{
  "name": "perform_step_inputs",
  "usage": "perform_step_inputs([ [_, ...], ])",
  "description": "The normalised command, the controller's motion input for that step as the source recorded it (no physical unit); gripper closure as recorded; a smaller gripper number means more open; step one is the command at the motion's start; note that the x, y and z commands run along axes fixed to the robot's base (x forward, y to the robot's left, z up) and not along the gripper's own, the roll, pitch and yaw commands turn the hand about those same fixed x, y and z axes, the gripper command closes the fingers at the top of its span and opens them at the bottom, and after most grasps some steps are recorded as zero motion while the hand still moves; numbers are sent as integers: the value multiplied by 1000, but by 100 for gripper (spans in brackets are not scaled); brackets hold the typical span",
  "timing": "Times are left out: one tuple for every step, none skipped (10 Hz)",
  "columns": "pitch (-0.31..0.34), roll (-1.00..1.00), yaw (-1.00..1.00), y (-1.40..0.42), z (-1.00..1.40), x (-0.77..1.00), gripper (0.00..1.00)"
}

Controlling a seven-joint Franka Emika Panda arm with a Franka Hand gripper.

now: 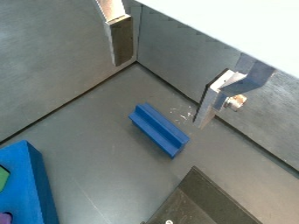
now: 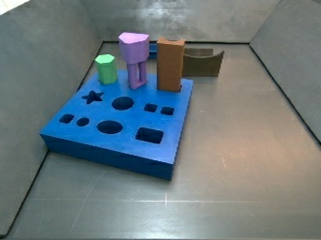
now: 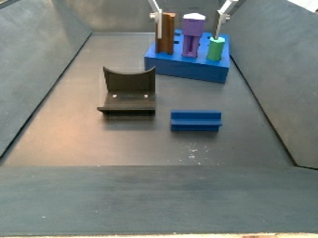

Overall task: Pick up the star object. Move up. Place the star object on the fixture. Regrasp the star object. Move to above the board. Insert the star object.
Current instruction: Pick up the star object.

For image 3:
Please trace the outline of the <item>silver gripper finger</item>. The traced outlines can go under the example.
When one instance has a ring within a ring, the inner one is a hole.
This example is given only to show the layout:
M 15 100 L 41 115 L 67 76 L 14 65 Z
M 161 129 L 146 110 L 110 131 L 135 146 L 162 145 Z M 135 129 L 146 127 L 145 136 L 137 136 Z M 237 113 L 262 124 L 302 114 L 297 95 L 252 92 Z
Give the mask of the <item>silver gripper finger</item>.
M 157 0 L 149 0 L 150 7 L 153 12 L 150 13 L 150 17 L 156 20 L 157 23 L 157 38 L 162 38 L 162 28 L 164 28 L 164 10 L 158 6 Z
M 230 12 L 240 0 L 226 0 L 221 9 L 217 11 L 217 19 L 214 24 L 213 37 L 218 39 L 221 36 L 221 27 L 230 19 Z

